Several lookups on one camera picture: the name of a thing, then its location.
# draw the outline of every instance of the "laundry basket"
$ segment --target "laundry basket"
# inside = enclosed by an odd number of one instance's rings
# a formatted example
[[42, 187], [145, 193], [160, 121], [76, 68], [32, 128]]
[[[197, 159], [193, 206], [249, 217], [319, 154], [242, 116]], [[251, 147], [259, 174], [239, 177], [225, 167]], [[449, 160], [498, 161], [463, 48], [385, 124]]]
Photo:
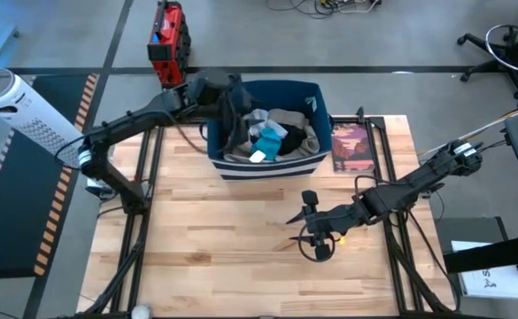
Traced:
[[221, 121], [207, 122], [207, 156], [225, 180], [255, 180], [310, 175], [331, 152], [331, 123], [320, 86], [298, 81], [244, 82], [251, 94], [253, 106], [264, 110], [283, 109], [303, 113], [310, 121], [320, 142], [317, 154], [300, 159], [287, 159], [270, 163], [238, 163], [223, 159], [221, 147], [228, 132]]

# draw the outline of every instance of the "gray cloth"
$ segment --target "gray cloth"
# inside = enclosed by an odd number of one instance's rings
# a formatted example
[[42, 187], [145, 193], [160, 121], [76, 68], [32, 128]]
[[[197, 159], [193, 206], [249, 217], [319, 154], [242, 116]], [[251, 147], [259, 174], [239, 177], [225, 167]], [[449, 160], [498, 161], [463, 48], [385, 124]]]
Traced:
[[[320, 151], [320, 141], [318, 141], [318, 136], [316, 136], [315, 131], [311, 126], [304, 126], [304, 131], [307, 134], [307, 138], [302, 142], [300, 147], [298, 147], [294, 152], [286, 154], [284, 156], [276, 156], [274, 161], [281, 160], [295, 160], [301, 159], [306, 156], [317, 154]], [[247, 141], [245, 144], [241, 144], [237, 146], [230, 154], [225, 154], [223, 157], [226, 161], [233, 162], [241, 162], [241, 163], [251, 163], [249, 161], [251, 154], [251, 141]], [[270, 160], [263, 160], [263, 163], [269, 163]]]
[[302, 113], [281, 109], [270, 110], [268, 112], [268, 119], [278, 124], [293, 125], [300, 129], [304, 129], [304, 126], [309, 123], [309, 120]]

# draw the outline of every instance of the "red toolbox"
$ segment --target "red toolbox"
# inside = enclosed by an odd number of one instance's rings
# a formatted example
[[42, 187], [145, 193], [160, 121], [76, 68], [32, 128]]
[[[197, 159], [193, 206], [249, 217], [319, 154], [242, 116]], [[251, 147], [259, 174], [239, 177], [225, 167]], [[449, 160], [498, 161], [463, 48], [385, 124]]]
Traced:
[[182, 6], [177, 2], [158, 2], [147, 48], [149, 60], [163, 89], [184, 82], [190, 45], [191, 39]]

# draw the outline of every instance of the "gray concrete floor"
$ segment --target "gray concrete floor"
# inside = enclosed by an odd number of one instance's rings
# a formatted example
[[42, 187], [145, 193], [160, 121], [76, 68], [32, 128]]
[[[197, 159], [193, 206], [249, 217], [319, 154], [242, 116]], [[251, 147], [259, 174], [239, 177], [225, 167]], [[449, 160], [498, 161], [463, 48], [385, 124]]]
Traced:
[[[488, 56], [455, 40], [483, 36], [497, 24], [518, 24], [518, 1], [383, 0], [369, 14], [314, 20], [298, 12], [271, 12], [264, 1], [183, 0], [192, 36], [192, 66], [466, 66]], [[124, 0], [0, 2], [0, 20], [16, 23], [22, 37], [3, 59], [12, 67], [100, 67]], [[284, 7], [285, 1], [272, 0]], [[150, 66], [145, 44], [155, 3], [135, 0], [113, 66]], [[502, 74], [243, 74], [244, 79], [318, 82], [329, 111], [406, 114], [416, 148], [426, 150], [482, 126], [514, 108], [513, 89]], [[152, 75], [109, 77], [96, 122], [143, 106], [158, 93]], [[477, 140], [492, 143], [499, 128]], [[0, 121], [0, 148], [8, 128]], [[81, 178], [44, 293], [39, 318], [70, 315], [80, 297], [98, 202]], [[441, 190], [444, 218], [500, 215], [518, 236], [518, 163], [508, 147], [489, 151], [483, 168], [451, 178]], [[432, 200], [434, 214], [439, 203]], [[32, 279], [0, 280], [0, 310], [21, 317]], [[518, 317], [517, 302], [464, 301], [476, 315]]]

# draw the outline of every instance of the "wooden tabletop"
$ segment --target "wooden tabletop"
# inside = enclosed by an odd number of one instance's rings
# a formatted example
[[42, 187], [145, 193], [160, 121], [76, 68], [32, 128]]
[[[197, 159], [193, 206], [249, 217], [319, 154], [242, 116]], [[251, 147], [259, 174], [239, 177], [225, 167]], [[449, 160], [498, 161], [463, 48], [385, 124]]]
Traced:
[[[418, 167], [410, 128], [406, 116], [385, 116], [385, 120], [394, 167], [401, 177]], [[185, 131], [205, 147], [196, 128]], [[135, 173], [140, 144], [141, 137], [135, 136], [115, 149], [114, 164], [127, 177]], [[382, 157], [380, 145], [377, 148]], [[168, 128], [139, 303], [151, 304], [156, 316], [397, 315], [382, 225], [350, 230], [335, 256], [323, 263], [305, 260], [287, 239], [303, 225], [284, 224], [299, 212], [301, 191], [317, 191], [318, 209], [326, 210], [351, 202], [353, 178], [334, 173], [329, 155], [310, 177], [225, 182], [205, 155], [192, 150], [175, 128]], [[360, 180], [363, 189], [372, 185]], [[117, 200], [102, 209], [119, 204]], [[419, 200], [413, 213], [441, 256], [428, 201]], [[115, 274], [125, 220], [122, 211], [99, 219], [78, 311], [90, 306], [88, 299], [95, 299]], [[418, 271], [452, 306], [448, 282], [414, 224], [408, 222], [407, 227]], [[404, 271], [403, 277], [410, 308]]]

